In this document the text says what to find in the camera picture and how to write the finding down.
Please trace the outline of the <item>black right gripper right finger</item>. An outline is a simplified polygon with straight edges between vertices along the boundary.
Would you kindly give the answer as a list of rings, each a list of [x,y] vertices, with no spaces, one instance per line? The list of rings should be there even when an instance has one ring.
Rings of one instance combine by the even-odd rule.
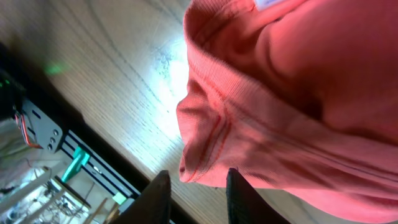
[[[289,224],[238,172],[230,168],[226,179],[229,224]]]

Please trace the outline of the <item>red graphic t-shirt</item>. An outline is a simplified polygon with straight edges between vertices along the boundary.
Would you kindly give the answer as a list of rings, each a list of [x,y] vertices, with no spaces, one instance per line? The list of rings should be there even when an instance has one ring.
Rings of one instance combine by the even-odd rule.
[[[397,220],[397,2],[192,1],[185,183],[236,168],[330,215]]]

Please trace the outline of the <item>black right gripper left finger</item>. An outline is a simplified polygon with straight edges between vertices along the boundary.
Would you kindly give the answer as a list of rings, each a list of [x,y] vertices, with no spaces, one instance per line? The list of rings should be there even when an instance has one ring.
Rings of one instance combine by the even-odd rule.
[[[136,200],[112,224],[168,224],[171,183],[167,170],[160,171]]]

